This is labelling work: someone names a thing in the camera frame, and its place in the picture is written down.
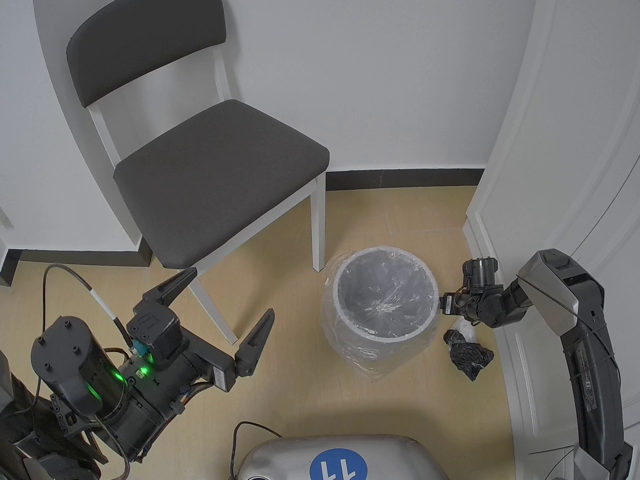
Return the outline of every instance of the floor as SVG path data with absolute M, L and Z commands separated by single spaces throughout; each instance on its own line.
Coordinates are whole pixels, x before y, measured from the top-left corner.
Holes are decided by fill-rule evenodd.
M 386 244 L 424 260 L 441 292 L 461 284 L 470 256 L 462 226 L 474 187 L 405 188 L 327 193 L 326 255 Z M 45 265 L 21 262 L 11 289 L 0 291 L 0 348 L 28 386 L 31 344 L 41 322 Z M 142 292 L 171 276 L 154 260 L 150 268 L 78 266 L 125 323 Z M 496 352 L 475 382 L 456 370 L 441 336 L 453 317 L 440 318 L 430 347 L 388 377 L 361 377 L 327 344 L 319 325 L 325 281 L 311 263 L 308 200 L 261 231 L 206 273 L 202 282 L 239 336 L 272 307 L 276 323 L 256 373 L 231 393 L 198 395 L 156 441 L 130 478 L 226 480 L 233 428 L 239 420 L 265 424 L 284 436 L 388 433 L 420 441 L 457 479 L 515 476 L 507 396 L 492 331 L 477 328 L 480 343 Z M 83 318 L 104 347 L 122 346 L 114 325 L 68 274 L 53 270 L 47 283 L 48 316 Z M 233 354 L 187 291 L 172 305 L 182 325 Z M 237 456 L 268 439 L 241 430 Z M 117 476 L 122 461 L 111 450 L 103 478 Z

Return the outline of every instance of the black baseboard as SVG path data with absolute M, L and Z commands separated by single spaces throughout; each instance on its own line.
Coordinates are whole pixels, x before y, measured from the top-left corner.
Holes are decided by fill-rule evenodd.
M 484 169 L 377 169 L 329 171 L 327 190 L 364 188 L 446 187 L 478 185 Z
M 11 286 L 18 261 L 66 263 L 71 265 L 105 265 L 114 267 L 148 267 L 153 252 L 142 238 L 137 251 L 45 251 L 9 249 L 0 268 L 0 285 Z

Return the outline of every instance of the logo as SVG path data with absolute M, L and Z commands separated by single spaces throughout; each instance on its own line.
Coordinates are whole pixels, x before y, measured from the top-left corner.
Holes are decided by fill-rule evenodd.
M 352 450 L 334 448 L 311 462 L 309 476 L 311 480 L 366 480 L 367 463 Z

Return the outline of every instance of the green light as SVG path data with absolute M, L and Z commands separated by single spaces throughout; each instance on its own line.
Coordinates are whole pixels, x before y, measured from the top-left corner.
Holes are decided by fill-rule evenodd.
M 98 400 L 100 400 L 100 402 L 102 402 L 102 398 L 100 397 L 100 395 L 98 395 L 98 393 L 95 392 L 95 389 L 93 389 L 91 387 L 91 384 L 89 384 L 89 382 L 87 382 L 86 386 L 87 386 L 87 388 L 89 388 L 89 393 L 91 393 L 93 396 L 98 398 Z

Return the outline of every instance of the gray chair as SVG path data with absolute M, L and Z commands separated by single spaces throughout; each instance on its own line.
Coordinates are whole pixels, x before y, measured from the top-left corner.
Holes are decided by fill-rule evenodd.
M 324 188 L 329 151 L 286 124 L 230 98 L 219 50 L 222 0 L 116 0 L 76 30 L 67 61 L 142 235 L 166 268 L 202 275 L 311 196 L 312 251 L 324 268 Z M 190 53 L 213 48 L 220 103 L 121 158 L 100 99 Z M 230 343 L 237 338 L 204 291 L 190 288 Z

